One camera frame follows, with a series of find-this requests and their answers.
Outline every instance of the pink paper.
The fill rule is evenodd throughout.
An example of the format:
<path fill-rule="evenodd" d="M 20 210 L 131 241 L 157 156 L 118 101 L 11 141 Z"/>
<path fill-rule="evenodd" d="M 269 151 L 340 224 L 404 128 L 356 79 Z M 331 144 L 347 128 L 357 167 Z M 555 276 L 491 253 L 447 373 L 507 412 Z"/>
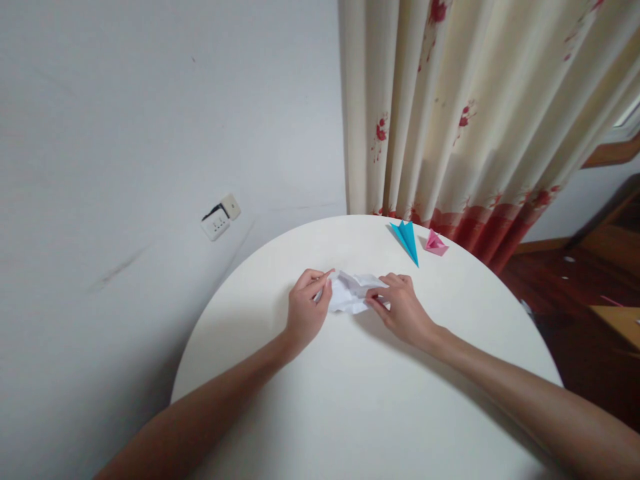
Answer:
<path fill-rule="evenodd" d="M 429 229 L 429 239 L 425 244 L 425 250 L 442 257 L 445 252 L 449 250 L 449 247 L 440 240 L 440 237 L 438 237 L 436 232 Z"/>

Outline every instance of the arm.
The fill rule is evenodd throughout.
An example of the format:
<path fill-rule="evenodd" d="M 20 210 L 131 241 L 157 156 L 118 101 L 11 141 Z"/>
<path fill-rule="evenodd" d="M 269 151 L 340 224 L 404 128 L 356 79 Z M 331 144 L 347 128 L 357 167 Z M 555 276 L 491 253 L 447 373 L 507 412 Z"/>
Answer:
<path fill-rule="evenodd" d="M 387 328 L 482 388 L 580 478 L 640 478 L 640 435 L 634 430 L 578 395 L 493 357 L 436 325 L 416 298 L 410 277 L 390 273 L 380 280 L 389 288 L 370 290 L 367 302 Z M 383 302 L 390 303 L 390 308 Z"/>
<path fill-rule="evenodd" d="M 330 272 L 306 270 L 289 293 L 284 332 L 154 417 L 98 473 L 96 480 L 186 477 L 256 393 L 318 334 L 332 294 Z M 316 304 L 313 298 L 323 288 Z"/>

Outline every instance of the wall outlet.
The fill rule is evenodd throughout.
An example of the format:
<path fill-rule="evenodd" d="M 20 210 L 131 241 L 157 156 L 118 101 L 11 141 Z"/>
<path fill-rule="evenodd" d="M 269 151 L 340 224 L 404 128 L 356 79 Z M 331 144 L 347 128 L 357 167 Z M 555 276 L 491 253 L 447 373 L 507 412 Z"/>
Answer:
<path fill-rule="evenodd" d="M 210 214 L 206 215 L 202 219 L 202 222 L 200 222 L 202 230 L 204 230 L 211 241 L 216 240 L 216 238 L 222 235 L 224 231 L 229 228 L 230 224 L 231 221 L 221 204 L 216 205 Z"/>
<path fill-rule="evenodd" d="M 238 202 L 236 202 L 235 197 L 232 193 L 228 194 L 226 197 L 222 199 L 222 206 L 225 208 L 227 215 L 231 220 L 236 220 L 238 215 L 240 215 L 240 206 Z"/>

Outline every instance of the electrical socket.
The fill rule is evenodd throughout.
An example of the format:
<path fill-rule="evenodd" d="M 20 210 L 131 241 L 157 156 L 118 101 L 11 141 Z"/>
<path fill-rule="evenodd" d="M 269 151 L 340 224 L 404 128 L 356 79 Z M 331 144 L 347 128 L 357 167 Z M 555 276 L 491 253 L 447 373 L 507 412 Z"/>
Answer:
<path fill-rule="evenodd" d="M 200 222 L 202 230 L 204 230 L 211 241 L 216 240 L 216 238 L 222 235 L 230 225 L 231 221 L 220 204 L 216 205 L 211 213 Z"/>

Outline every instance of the fingers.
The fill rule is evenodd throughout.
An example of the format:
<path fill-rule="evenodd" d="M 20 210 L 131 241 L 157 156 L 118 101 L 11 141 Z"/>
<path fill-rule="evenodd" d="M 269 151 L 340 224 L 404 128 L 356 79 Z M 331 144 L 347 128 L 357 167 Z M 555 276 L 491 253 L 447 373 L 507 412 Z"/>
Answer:
<path fill-rule="evenodd" d="M 325 287 L 322 289 L 322 297 L 320 297 L 320 301 L 318 302 L 318 307 L 324 310 L 325 312 L 329 310 L 329 302 L 331 301 L 331 297 L 333 296 L 333 286 L 331 285 L 331 280 L 327 280 Z"/>
<path fill-rule="evenodd" d="M 306 269 L 302 273 L 302 275 L 300 275 L 300 278 L 298 278 L 298 281 L 293 286 L 293 289 L 302 290 L 304 287 L 310 284 L 313 279 L 322 277 L 322 275 L 323 275 L 323 272 L 321 272 L 320 270 Z"/>
<path fill-rule="evenodd" d="M 369 300 L 373 300 L 378 295 L 384 297 L 386 290 L 387 290 L 386 287 L 380 287 L 380 288 L 376 288 L 376 289 L 369 289 L 369 290 L 367 290 L 367 294 L 366 294 L 365 298 L 367 298 Z"/>
<path fill-rule="evenodd" d="M 365 301 L 372 309 L 375 310 L 378 315 L 380 315 L 380 318 L 382 318 L 382 321 L 385 323 L 385 325 L 390 322 L 391 316 L 389 315 L 389 310 L 382 303 L 374 298 L 369 298 L 368 293 L 367 299 Z"/>
<path fill-rule="evenodd" d="M 403 284 L 402 280 L 400 280 L 400 278 L 395 273 L 388 273 L 379 278 L 390 287 Z"/>
<path fill-rule="evenodd" d="M 304 287 L 301 290 L 304 296 L 311 298 L 311 297 L 314 297 L 320 290 L 322 290 L 322 288 L 327 283 L 327 278 L 329 274 L 331 274 L 331 272 L 333 272 L 333 269 L 329 270 L 324 275 L 321 275 L 320 278 L 318 278 L 318 280 L 314 280 L 309 285 Z"/>
<path fill-rule="evenodd" d="M 410 286 L 411 288 L 413 288 L 413 280 L 411 279 L 410 276 L 408 275 L 398 275 L 398 277 L 400 278 L 400 280 L 402 280 L 404 283 L 406 283 L 408 286 Z"/>

